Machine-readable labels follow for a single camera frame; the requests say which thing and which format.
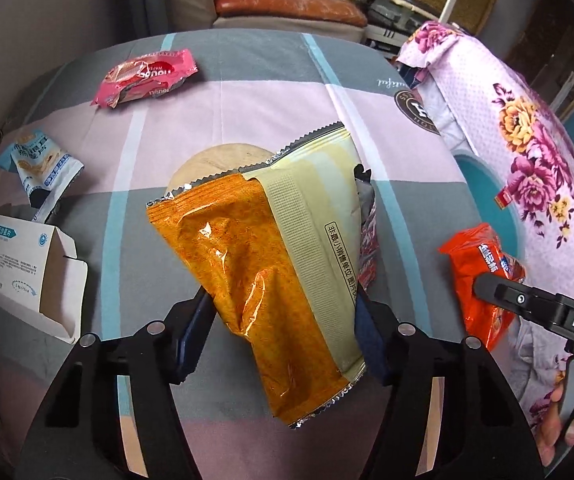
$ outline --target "black clamp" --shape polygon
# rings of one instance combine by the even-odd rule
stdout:
[[[544,478],[522,410],[479,339],[432,339],[361,287],[355,330],[368,369],[392,388],[361,480]],[[416,476],[434,377],[444,378],[438,449],[432,470]]]
[[[129,376],[136,428],[151,480],[198,480],[169,384],[192,373],[215,316],[200,289],[133,336],[83,335],[58,371],[22,448],[17,480],[124,480],[128,470],[116,377]]]
[[[545,469],[548,478],[566,478],[566,473],[573,471],[570,467],[574,463],[574,448],[569,448],[564,441],[566,430],[574,420],[574,299],[512,282],[490,272],[476,278],[474,293],[480,300],[514,312],[567,339],[564,349],[572,357],[567,362],[564,394],[560,402],[563,428],[556,443],[554,460]],[[570,460],[563,462],[569,454]]]

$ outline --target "hand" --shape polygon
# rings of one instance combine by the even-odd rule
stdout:
[[[560,415],[558,413],[558,402],[563,396],[563,385],[560,384],[551,394],[551,404],[545,413],[545,418],[542,424],[536,431],[536,445],[540,453],[540,460],[543,466],[548,466],[554,459],[555,449],[554,444],[560,437],[563,430]],[[564,441],[568,446],[574,445],[574,420],[569,425]]]

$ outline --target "open cardboard box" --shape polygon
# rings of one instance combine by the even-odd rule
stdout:
[[[55,226],[1,214],[0,307],[38,330],[73,343],[80,338],[87,264]]]

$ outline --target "wrinkled plastic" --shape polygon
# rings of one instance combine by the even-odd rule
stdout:
[[[29,204],[38,210],[32,221],[45,223],[84,166],[40,130],[16,141],[0,154],[0,168],[18,173]]]
[[[358,280],[375,274],[374,190],[334,123],[267,161],[147,205],[149,221],[252,345],[272,412],[300,426],[364,372]]]
[[[113,67],[100,83],[92,104],[115,108],[146,96],[159,97],[198,72],[192,53],[163,50],[129,59]]]
[[[347,380],[308,305],[260,182],[223,176],[147,209],[214,298],[227,327],[249,341],[270,408],[287,424]]]
[[[439,250],[451,259],[454,288],[467,333],[476,336],[491,351],[515,315],[475,297],[474,280],[483,272],[492,272],[522,282],[524,267],[516,258],[502,252],[500,238],[487,223],[457,233]]]

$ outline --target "sofa cushion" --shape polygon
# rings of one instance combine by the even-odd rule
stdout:
[[[360,43],[365,31],[362,27],[354,27],[346,23],[322,22],[320,20],[299,20],[298,18],[280,18],[276,16],[231,16],[218,18],[213,22],[213,28],[263,28],[266,30],[286,30],[329,36],[338,40]]]
[[[218,16],[282,16],[366,27],[367,19],[349,0],[214,0]]]

